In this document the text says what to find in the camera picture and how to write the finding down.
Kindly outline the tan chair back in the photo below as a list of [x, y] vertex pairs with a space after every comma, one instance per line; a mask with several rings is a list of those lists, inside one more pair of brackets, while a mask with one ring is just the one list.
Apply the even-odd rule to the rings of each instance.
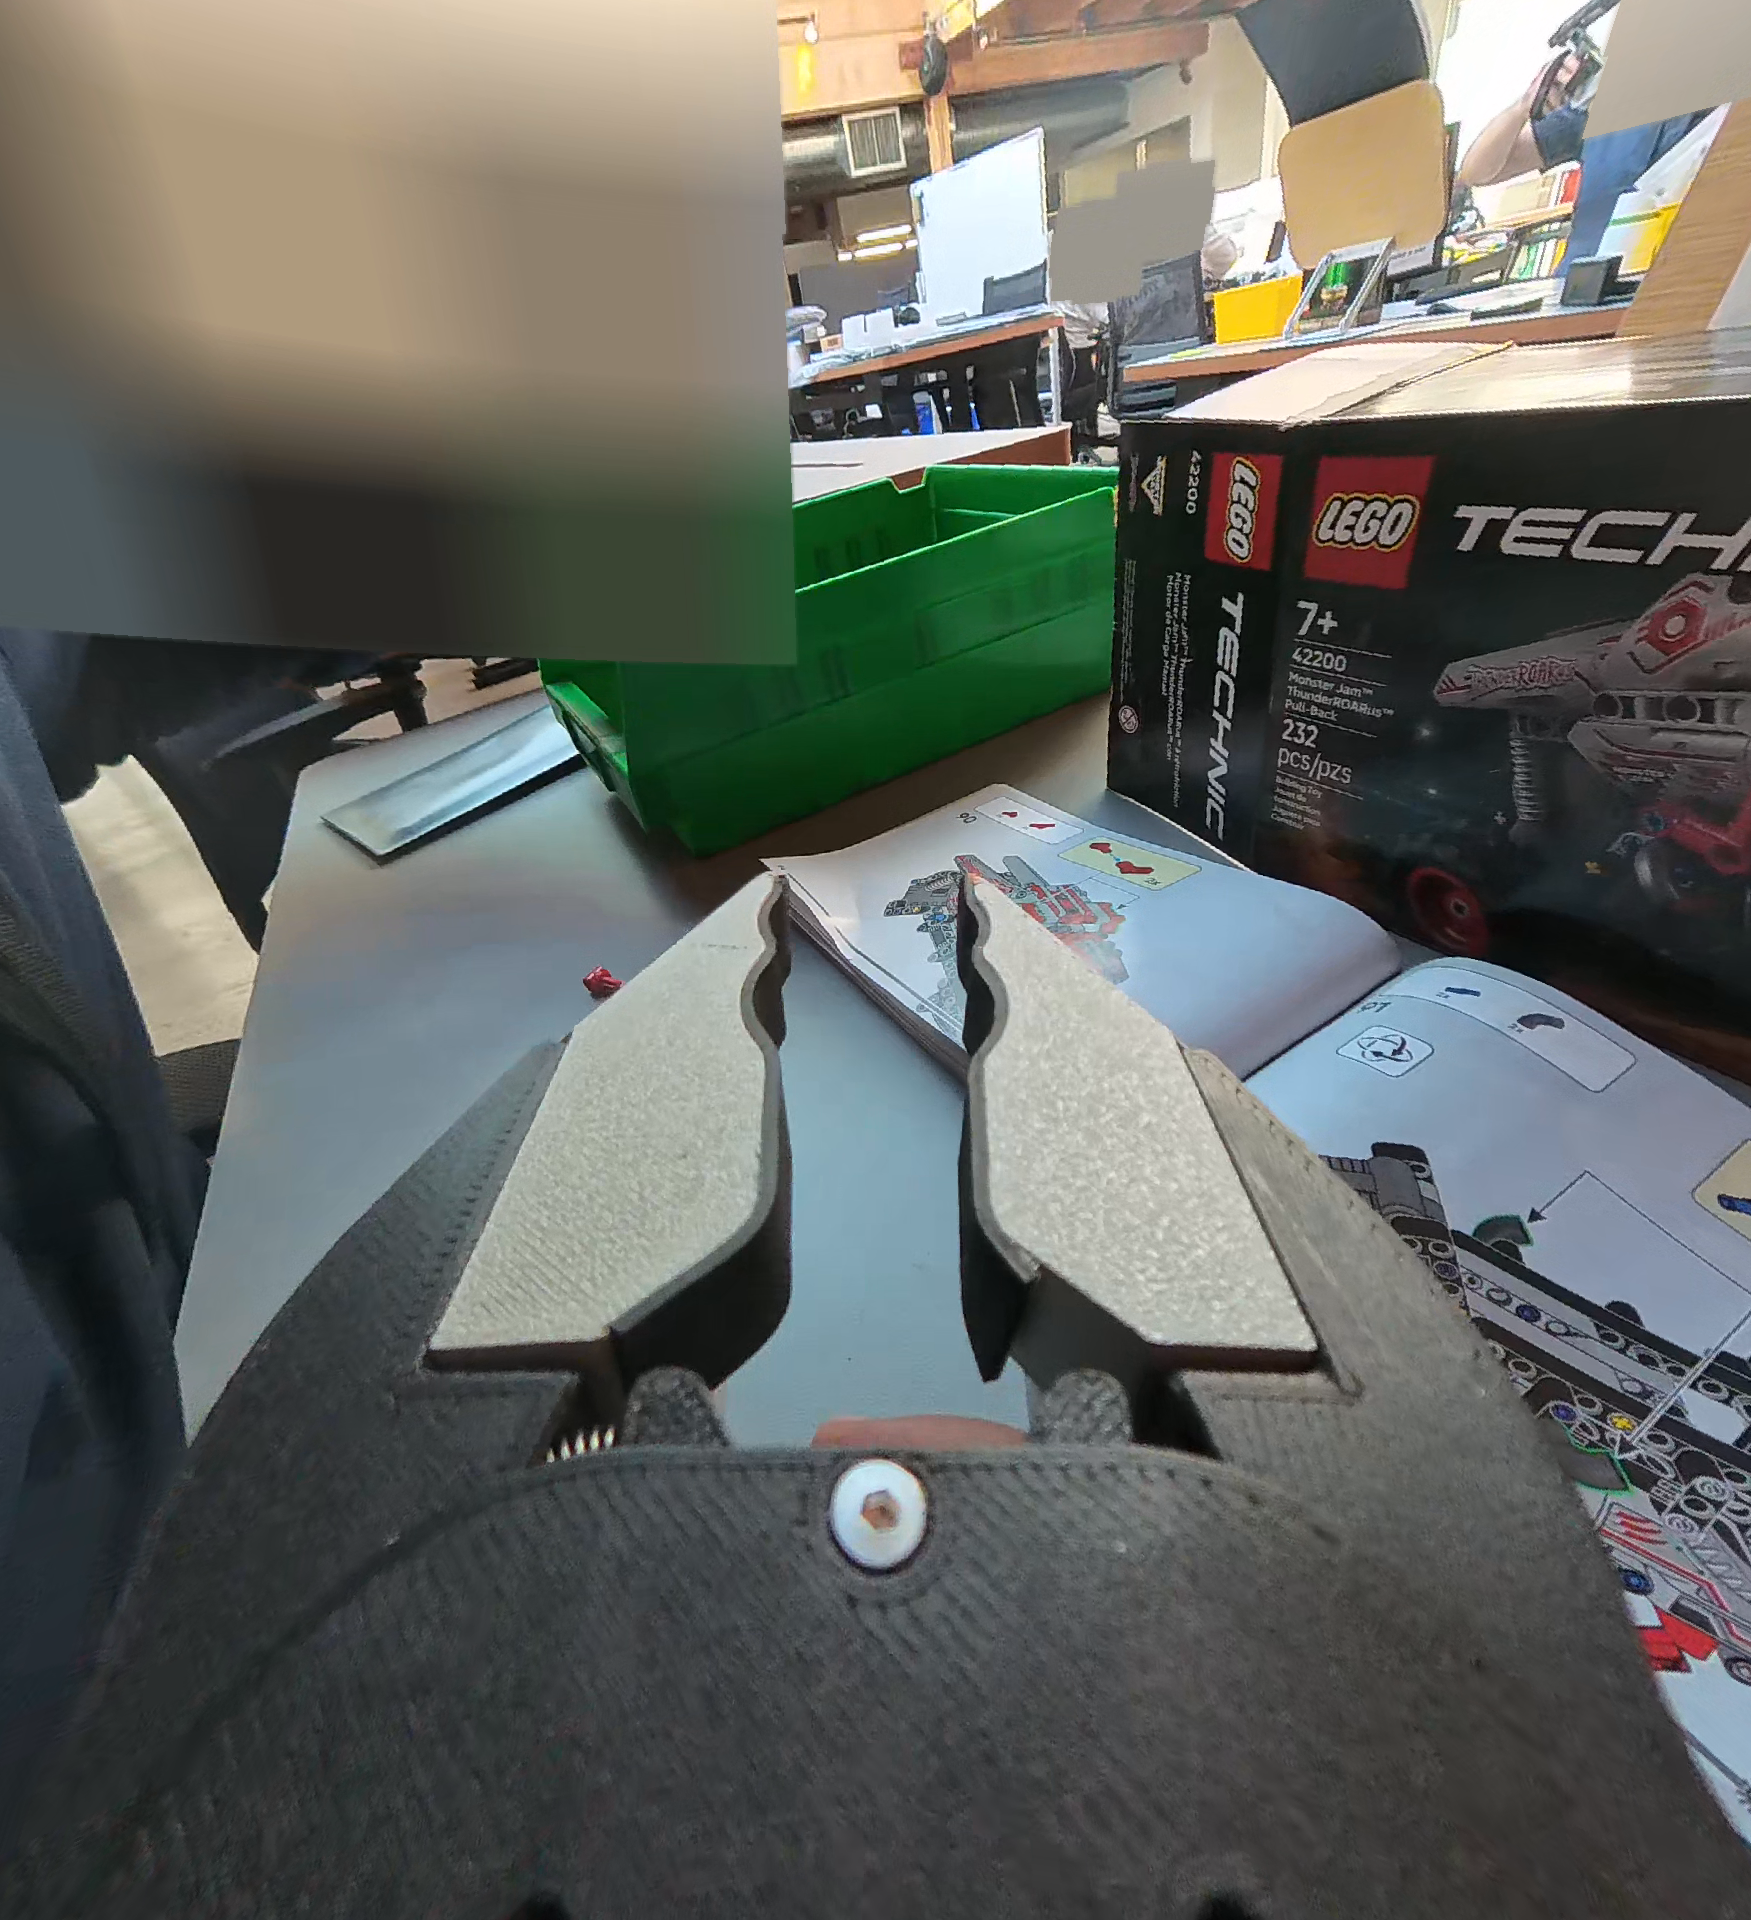
[[1289, 128], [1276, 174], [1287, 249], [1304, 270], [1383, 239], [1430, 244], [1450, 192], [1440, 88], [1400, 83]]

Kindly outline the green plastic bin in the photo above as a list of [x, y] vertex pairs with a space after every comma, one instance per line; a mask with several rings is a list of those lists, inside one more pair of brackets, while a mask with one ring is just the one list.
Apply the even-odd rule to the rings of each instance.
[[720, 853], [1106, 693], [1113, 468], [934, 465], [792, 520], [792, 663], [537, 666], [645, 831]]

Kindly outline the whiteboard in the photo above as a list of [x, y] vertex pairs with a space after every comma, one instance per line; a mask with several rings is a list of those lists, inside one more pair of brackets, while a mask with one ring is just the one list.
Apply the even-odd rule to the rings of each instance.
[[1047, 295], [1042, 128], [910, 184], [918, 307], [928, 325], [1031, 311]]

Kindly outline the small framed display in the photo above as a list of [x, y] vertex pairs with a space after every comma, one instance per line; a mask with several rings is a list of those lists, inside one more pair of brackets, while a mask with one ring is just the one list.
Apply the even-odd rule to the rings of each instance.
[[1285, 337], [1314, 341], [1375, 326], [1385, 315], [1385, 283], [1393, 254], [1392, 239], [1323, 254], [1309, 270]]

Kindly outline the lego instruction booklet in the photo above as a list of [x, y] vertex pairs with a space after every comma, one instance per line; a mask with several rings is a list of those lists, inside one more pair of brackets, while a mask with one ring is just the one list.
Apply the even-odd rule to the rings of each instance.
[[1563, 993], [998, 784], [836, 853], [792, 915], [946, 1062], [988, 882], [1234, 1070], [1429, 1265], [1566, 1465], [1751, 1842], [1751, 1108]]

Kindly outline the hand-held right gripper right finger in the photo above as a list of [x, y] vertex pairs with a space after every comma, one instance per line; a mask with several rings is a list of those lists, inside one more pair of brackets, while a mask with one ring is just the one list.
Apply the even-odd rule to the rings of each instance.
[[984, 879], [964, 882], [958, 976], [982, 1378], [1312, 1371], [1318, 1332], [1174, 1032]]

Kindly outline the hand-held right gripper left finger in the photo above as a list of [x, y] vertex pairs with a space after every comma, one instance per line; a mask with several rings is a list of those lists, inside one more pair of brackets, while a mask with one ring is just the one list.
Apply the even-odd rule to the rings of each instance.
[[792, 1300], [786, 887], [762, 872], [560, 1048], [430, 1333], [440, 1371], [727, 1381]]

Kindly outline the black lego set box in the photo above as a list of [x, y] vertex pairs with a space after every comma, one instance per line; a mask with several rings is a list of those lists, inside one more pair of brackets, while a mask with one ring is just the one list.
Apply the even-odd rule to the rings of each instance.
[[1106, 774], [1751, 1083], [1751, 328], [1318, 349], [1122, 424]]

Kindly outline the person's dark clothed body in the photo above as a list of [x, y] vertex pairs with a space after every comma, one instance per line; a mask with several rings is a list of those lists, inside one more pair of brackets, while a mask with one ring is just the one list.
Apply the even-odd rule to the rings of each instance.
[[206, 1187], [63, 804], [351, 669], [0, 629], [0, 1853], [182, 1453], [172, 1332]]

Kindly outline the black office chair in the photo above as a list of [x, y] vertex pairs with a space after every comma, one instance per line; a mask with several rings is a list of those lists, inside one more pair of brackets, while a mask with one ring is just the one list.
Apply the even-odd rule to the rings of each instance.
[[215, 748], [205, 767], [263, 772], [287, 788], [313, 766], [349, 749], [364, 724], [390, 718], [402, 734], [427, 725], [427, 688], [417, 655], [381, 655], [337, 689], [315, 693], [292, 713], [263, 720]]

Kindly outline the wooden desk with dark legs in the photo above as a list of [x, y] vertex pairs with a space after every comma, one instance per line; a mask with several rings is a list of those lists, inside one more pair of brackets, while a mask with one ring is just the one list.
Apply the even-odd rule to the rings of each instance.
[[897, 331], [880, 349], [817, 354], [789, 378], [794, 444], [1057, 425], [1069, 349], [1052, 307]]

